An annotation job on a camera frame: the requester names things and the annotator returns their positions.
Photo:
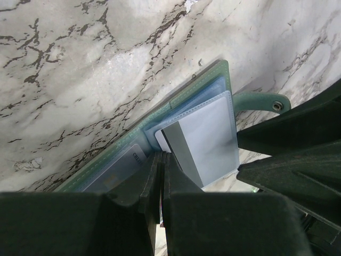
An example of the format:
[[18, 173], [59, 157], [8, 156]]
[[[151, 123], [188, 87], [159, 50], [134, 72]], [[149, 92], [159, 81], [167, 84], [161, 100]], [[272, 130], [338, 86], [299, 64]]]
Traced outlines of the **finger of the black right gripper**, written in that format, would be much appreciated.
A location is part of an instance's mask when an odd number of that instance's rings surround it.
[[317, 219], [312, 234], [340, 245], [340, 141], [242, 164], [237, 179], [288, 197]]
[[340, 80], [307, 102], [237, 133], [241, 149], [266, 155], [306, 149], [340, 152]]

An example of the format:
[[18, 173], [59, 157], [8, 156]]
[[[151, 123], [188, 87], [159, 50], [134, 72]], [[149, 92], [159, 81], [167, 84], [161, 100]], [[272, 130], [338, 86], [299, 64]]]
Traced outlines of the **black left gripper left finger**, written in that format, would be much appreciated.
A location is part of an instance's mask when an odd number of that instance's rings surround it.
[[107, 193], [1, 193], [1, 255], [154, 255], [162, 161]]

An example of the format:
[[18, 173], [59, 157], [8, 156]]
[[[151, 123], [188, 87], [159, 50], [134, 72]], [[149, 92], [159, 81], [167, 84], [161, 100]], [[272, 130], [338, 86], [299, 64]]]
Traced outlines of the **green leather card holder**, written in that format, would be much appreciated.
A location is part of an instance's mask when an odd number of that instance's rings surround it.
[[147, 160], [153, 153], [162, 151], [155, 138], [155, 132], [159, 130], [160, 125], [225, 91], [231, 93], [234, 115], [243, 110], [264, 110], [283, 114], [291, 108], [289, 99], [280, 94], [260, 92], [233, 94], [228, 62], [218, 61], [188, 85], [175, 92], [169, 100], [146, 115], [108, 149], [62, 184], [58, 191], [81, 192], [77, 189], [84, 182], [99, 173], [106, 165], [118, 159], [134, 144], [141, 147]]

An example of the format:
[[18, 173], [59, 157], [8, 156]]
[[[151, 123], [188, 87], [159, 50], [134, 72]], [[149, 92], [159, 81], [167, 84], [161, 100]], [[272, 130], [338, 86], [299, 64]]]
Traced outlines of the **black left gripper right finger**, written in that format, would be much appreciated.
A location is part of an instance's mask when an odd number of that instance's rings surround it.
[[165, 153], [163, 221], [169, 255], [311, 255], [293, 204], [270, 193], [202, 191]]

